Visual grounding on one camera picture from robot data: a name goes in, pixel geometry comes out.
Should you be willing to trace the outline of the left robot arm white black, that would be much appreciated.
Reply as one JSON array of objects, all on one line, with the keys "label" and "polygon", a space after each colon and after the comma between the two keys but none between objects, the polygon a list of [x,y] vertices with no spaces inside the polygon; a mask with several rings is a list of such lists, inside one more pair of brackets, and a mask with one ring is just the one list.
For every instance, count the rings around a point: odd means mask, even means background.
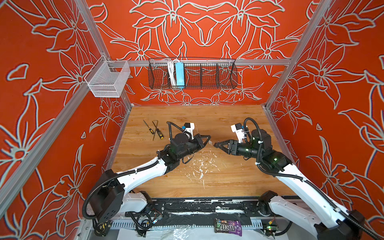
[{"label": "left robot arm white black", "polygon": [[187,156],[193,156],[207,146],[210,135],[194,134],[195,125],[186,123],[178,127],[169,126],[170,142],[156,156],[145,164],[130,170],[115,173],[105,171],[92,187],[82,206],[82,215],[87,220],[105,223],[119,213],[139,213],[150,204],[150,197],[144,192],[132,191],[154,178],[164,176],[185,164]]}]

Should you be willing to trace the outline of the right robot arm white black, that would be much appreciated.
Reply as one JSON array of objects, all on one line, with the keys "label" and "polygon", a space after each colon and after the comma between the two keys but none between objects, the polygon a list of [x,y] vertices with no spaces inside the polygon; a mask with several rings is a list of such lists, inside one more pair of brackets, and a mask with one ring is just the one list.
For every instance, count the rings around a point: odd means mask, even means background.
[{"label": "right robot arm white black", "polygon": [[305,210],[286,201],[273,191],[259,197],[258,211],[263,216],[282,216],[300,226],[318,240],[359,240],[366,233],[380,237],[364,226],[364,216],[338,204],[311,182],[283,153],[274,150],[271,136],[252,118],[231,126],[235,140],[214,144],[228,155],[255,159],[258,169],[289,187],[310,208]]}]

